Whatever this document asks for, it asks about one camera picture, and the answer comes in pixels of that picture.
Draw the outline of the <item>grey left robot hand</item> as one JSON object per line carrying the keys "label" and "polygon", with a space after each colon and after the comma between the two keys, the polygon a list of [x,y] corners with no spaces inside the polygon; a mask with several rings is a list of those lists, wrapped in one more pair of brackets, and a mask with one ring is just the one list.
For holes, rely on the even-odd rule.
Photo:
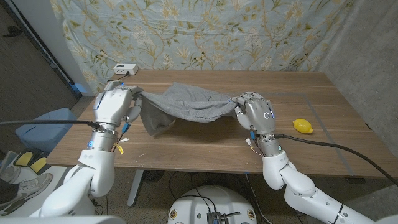
{"label": "grey left robot hand", "polygon": [[111,151],[118,142],[121,123],[135,121],[142,110],[143,89],[127,86],[122,81],[110,81],[99,93],[93,105],[94,122],[99,125],[91,133],[87,150]]}

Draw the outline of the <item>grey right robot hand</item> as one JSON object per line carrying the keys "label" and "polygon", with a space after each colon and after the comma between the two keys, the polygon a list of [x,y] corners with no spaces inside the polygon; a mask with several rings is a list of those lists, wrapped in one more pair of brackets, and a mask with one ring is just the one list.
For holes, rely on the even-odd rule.
{"label": "grey right robot hand", "polygon": [[263,157],[277,156],[282,152],[274,136],[275,113],[272,103],[257,92],[245,92],[232,97],[236,103],[235,115],[240,125],[251,132],[251,139]]}

